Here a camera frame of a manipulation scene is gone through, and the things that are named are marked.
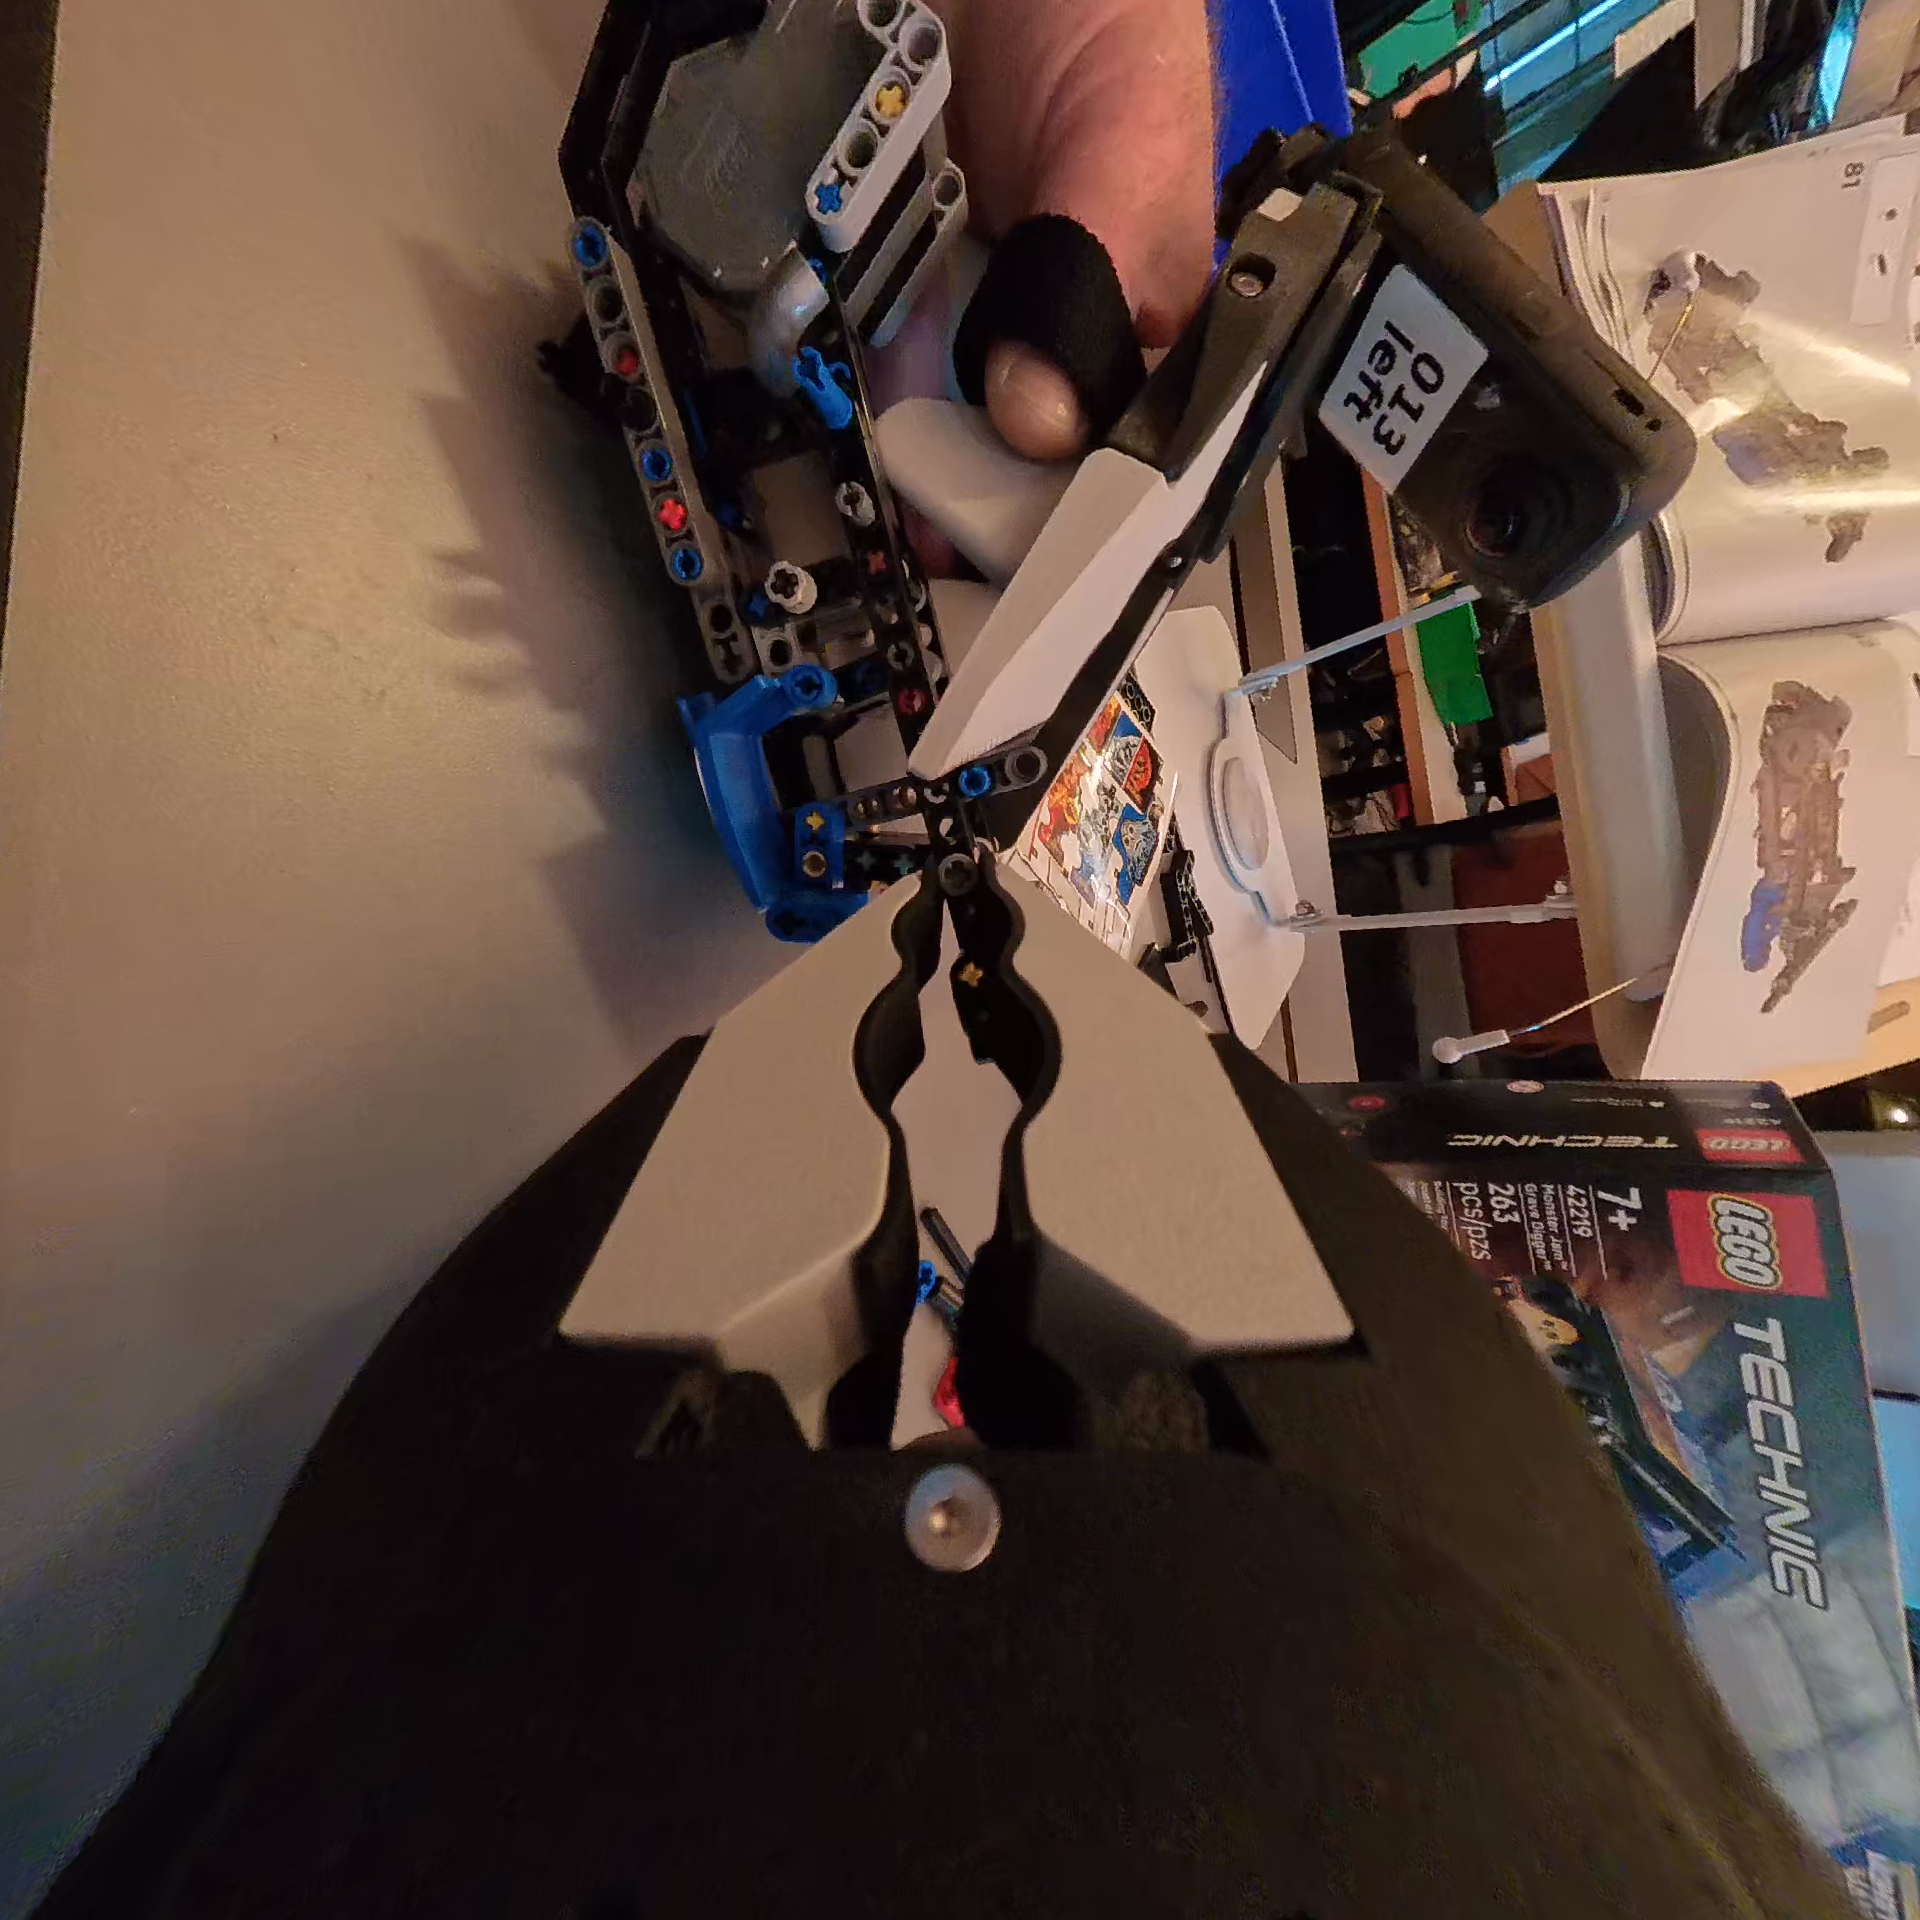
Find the black perforated board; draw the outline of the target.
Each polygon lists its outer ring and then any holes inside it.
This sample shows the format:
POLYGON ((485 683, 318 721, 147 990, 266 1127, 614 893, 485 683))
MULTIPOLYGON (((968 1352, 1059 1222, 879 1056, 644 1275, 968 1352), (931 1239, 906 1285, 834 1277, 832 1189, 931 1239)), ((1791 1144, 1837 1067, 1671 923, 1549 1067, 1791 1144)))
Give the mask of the black perforated board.
POLYGON ((20 435, 46 207, 56 1, 3 5, 3 605, 8 601, 20 435))

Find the colourful sticker sheet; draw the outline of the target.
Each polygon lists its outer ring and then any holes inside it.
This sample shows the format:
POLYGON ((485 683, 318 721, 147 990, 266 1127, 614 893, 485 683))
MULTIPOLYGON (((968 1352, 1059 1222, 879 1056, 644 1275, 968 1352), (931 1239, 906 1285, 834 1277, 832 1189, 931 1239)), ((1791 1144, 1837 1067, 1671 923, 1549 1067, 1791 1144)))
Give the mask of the colourful sticker sheet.
POLYGON ((1157 708, 1127 675, 1094 713, 1002 863, 1120 956, 1144 939, 1180 777, 1157 708))

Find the white stand base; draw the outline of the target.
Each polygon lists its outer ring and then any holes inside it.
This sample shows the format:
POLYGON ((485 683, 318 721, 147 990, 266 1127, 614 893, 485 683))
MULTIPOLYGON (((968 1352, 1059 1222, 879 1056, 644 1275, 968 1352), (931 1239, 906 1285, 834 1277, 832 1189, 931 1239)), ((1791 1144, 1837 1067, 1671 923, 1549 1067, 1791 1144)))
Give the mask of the white stand base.
POLYGON ((1256 1049, 1304 961, 1300 900, 1239 648, 1216 607, 1165 613, 1136 661, 1172 773, 1172 819, 1206 909, 1216 990, 1234 1037, 1256 1049))

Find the person's left hand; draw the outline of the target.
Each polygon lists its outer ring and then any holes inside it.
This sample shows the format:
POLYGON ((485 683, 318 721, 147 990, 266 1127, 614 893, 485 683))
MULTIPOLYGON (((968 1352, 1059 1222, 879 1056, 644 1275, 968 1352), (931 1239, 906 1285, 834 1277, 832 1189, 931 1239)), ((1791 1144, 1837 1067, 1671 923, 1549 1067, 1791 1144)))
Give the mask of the person's left hand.
POLYGON ((1061 214, 1107 248, 1148 352, 1210 285, 1213 63, 1199 1, 942 1, 974 229, 1061 214))

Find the black toy frame piece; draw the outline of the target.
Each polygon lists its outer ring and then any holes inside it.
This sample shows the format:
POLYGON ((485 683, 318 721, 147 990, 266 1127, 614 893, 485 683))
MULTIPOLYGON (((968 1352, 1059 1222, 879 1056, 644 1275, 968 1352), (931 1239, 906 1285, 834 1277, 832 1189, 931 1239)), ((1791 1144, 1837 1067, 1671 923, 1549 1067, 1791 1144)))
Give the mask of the black toy frame piece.
POLYGON ((1221 1027, 1221 990, 1211 951, 1211 916, 1197 893, 1192 852, 1172 846, 1158 873, 1158 900, 1165 921, 1140 959, 1165 992, 1171 992, 1203 1023, 1221 1027))

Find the black toy vehicle chassis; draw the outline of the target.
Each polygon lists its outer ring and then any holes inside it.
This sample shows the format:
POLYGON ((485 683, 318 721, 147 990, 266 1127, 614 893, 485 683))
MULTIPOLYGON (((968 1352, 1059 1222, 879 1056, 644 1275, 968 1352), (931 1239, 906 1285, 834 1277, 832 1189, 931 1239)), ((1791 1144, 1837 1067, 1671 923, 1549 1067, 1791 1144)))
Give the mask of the black toy vehicle chassis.
POLYGON ((790 808, 912 774, 958 662, 867 380, 964 229, 949 85, 925 5, 613 1, 559 141, 582 316, 542 367, 623 443, 706 659, 706 808, 790 944, 890 886, 802 884, 790 808))

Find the black toy set box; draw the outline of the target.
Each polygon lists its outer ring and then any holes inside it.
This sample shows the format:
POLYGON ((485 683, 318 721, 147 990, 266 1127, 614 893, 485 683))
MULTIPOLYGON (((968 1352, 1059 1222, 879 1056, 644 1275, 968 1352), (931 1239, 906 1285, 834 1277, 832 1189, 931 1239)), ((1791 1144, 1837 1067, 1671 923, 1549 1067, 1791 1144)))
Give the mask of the black toy set box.
POLYGON ((1860 1915, 1918 1915, 1916 1684, 1837 1187, 1771 1083, 1304 1083, 1610 1456, 1860 1915))

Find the grey desk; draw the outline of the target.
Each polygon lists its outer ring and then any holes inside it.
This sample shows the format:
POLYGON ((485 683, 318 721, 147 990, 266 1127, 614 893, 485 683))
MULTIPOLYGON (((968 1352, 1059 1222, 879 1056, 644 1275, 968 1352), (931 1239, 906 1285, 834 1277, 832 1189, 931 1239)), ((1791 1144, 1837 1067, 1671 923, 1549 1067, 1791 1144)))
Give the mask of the grey desk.
POLYGON ((600 5, 61 5, 5 639, 5 1915, 397 1308, 787 957, 538 367, 600 5))

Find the green storage bin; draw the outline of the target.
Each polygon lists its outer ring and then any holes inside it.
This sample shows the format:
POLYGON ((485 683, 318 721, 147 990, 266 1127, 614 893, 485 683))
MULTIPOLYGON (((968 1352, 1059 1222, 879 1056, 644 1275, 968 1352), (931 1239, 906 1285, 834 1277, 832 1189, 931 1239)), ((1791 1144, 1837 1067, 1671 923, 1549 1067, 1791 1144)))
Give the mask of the green storage bin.
POLYGON ((1437 719, 1452 729, 1488 721, 1495 703, 1480 675, 1477 601, 1452 595, 1434 601, 1412 625, 1424 686, 1437 719))

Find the toy instruction booklet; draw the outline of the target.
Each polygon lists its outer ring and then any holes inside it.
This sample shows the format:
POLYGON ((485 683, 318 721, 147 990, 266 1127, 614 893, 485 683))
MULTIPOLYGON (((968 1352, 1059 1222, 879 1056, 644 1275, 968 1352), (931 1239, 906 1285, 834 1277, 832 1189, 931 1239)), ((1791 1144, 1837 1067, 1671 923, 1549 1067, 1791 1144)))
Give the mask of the toy instruction booklet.
POLYGON ((1916 115, 1539 187, 1574 305, 1695 436, 1643 543, 1692 877, 1652 1078, 1862 1054, 1916 975, 1916 115))

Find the pile of small toy pieces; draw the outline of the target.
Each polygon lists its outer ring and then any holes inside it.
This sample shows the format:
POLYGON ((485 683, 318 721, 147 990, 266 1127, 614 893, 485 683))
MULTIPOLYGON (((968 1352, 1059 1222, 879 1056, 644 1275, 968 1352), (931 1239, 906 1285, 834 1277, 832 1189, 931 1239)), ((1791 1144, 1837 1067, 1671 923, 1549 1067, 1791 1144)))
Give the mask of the pile of small toy pieces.
POLYGON ((928 1308, 946 1336, 946 1357, 942 1372, 931 1388, 931 1408, 946 1428, 959 1431, 967 1425, 967 1415, 958 1397, 958 1331, 967 1302, 972 1277, 972 1255, 958 1239, 946 1216, 923 1205, 919 1208, 919 1232, 923 1239, 923 1255, 919 1260, 919 1293, 922 1308, 928 1308))

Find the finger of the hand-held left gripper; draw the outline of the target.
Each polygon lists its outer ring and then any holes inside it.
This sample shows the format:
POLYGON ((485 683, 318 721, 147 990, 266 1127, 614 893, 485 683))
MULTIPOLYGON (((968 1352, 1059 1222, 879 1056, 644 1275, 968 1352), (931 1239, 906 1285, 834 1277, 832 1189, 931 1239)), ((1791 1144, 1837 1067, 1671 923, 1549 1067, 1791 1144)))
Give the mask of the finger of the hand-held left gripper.
POLYGON ((1007 758, 1042 756, 1044 765, 1035 774, 995 774, 999 787, 1032 784, 1040 774, 1056 774, 1071 748, 1079 744, 1096 708, 1116 691, 1132 661, 1143 648, 1148 635, 1162 622, 1171 601, 1186 584, 1195 566, 1195 557, 1186 550, 1165 550, 1148 568, 1140 584, 1133 587, 1123 609, 1116 615, 1109 630, 1094 645, 1092 654, 1071 671, 1071 678, 1047 715, 1040 721, 1018 726, 1007 737, 995 741, 987 748, 959 751, 959 769, 974 764, 999 767, 1007 758))
POLYGON ((1092 449, 950 675, 908 765, 932 781, 1042 726, 1164 556, 1186 539, 1252 412, 1247 375, 1176 477, 1092 449))

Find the long black holed beam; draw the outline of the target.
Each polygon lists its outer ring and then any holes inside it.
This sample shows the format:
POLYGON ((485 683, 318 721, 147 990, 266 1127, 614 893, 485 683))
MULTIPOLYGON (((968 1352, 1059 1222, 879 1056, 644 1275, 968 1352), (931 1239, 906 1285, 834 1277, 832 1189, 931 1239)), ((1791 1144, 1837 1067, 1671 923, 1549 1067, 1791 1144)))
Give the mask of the long black holed beam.
POLYGON ((1029 741, 931 781, 899 774, 797 804, 788 814, 792 873, 815 892, 867 893, 981 843, 1005 848, 1048 769, 1029 741))

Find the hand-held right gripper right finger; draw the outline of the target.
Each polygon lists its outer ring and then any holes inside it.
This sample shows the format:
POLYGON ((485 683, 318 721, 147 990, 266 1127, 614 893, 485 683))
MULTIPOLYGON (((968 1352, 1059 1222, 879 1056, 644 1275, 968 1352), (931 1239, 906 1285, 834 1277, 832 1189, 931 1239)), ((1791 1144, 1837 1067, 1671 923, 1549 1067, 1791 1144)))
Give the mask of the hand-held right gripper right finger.
POLYGON ((959 1324, 959 1400, 995 1449, 1071 1449, 1195 1366, 1356 1334, 1230 1075, 1251 1065, 1040 886, 999 877, 1014 1121, 959 1324))

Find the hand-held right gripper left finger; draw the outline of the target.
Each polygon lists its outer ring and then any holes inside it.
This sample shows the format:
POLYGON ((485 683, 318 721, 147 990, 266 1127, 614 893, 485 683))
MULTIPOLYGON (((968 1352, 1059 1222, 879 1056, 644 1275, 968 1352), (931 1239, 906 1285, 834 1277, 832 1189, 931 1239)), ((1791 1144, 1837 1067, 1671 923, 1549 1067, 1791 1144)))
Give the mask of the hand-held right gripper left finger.
POLYGON ((902 879, 703 1037, 559 1319, 771 1376, 811 1444, 893 1443, 919 1227, 896 1100, 939 886, 902 879))

